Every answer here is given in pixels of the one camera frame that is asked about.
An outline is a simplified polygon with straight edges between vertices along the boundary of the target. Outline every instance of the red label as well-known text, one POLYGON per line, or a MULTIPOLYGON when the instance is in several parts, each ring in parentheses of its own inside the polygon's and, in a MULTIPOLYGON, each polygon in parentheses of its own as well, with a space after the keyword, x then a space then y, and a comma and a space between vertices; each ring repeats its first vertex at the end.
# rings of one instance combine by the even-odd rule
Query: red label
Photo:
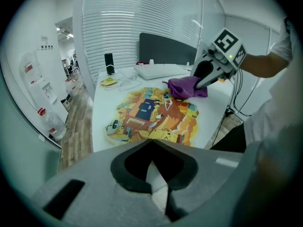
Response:
POLYGON ((55 128, 52 128, 49 132, 54 133, 55 131, 56 131, 55 128))
POLYGON ((29 65, 28 67, 25 68, 25 73, 28 73, 30 70, 32 70, 33 66, 29 65))

